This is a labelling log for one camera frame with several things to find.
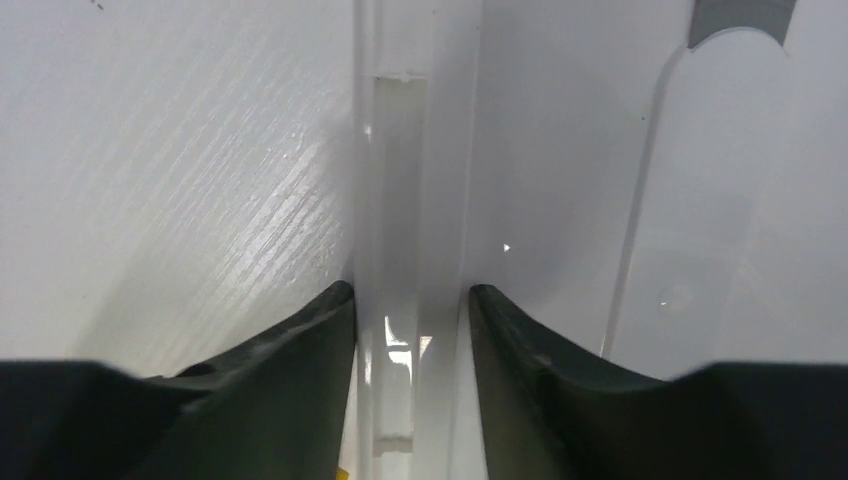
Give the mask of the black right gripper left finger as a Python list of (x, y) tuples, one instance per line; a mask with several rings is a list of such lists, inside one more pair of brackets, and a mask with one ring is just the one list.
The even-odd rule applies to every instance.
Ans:
[(352, 287), (172, 377), (1, 365), (5, 479), (333, 479), (356, 345)]

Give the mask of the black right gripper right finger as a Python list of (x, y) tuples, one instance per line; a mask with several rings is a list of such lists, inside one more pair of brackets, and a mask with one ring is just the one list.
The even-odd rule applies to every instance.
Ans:
[(468, 295), (492, 479), (843, 479), (847, 369), (719, 362), (664, 381)]

